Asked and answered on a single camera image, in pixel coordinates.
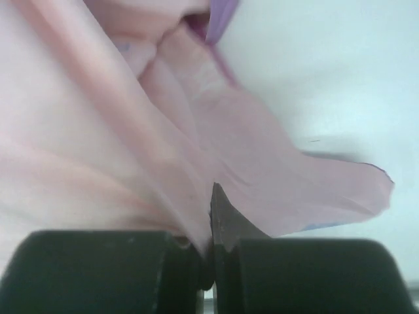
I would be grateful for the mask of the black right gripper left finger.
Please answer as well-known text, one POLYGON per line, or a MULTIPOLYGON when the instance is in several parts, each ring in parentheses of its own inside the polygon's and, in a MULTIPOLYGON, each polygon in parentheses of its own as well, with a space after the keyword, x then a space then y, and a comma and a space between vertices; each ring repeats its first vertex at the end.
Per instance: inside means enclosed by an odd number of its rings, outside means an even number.
POLYGON ((166 232, 40 231, 1 277, 2 313, 202 313, 201 261, 166 232))

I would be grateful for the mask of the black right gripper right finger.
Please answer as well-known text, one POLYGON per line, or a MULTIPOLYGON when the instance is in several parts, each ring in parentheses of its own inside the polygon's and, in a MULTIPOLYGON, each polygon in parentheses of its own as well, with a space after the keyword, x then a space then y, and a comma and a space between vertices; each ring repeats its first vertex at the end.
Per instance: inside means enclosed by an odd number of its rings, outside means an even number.
POLYGON ((367 239, 268 237, 211 198, 217 313, 410 313, 395 260, 367 239))

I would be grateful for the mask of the purple Elsa print pillowcase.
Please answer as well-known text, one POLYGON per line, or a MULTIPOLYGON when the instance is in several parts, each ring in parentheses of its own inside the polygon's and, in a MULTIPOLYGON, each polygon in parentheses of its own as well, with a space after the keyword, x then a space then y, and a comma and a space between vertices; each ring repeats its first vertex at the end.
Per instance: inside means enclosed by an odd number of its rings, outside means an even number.
POLYGON ((390 205, 371 164, 307 156, 211 43, 235 1, 1 2, 1 250, 38 229, 167 230, 201 253, 218 183, 262 233, 390 205))

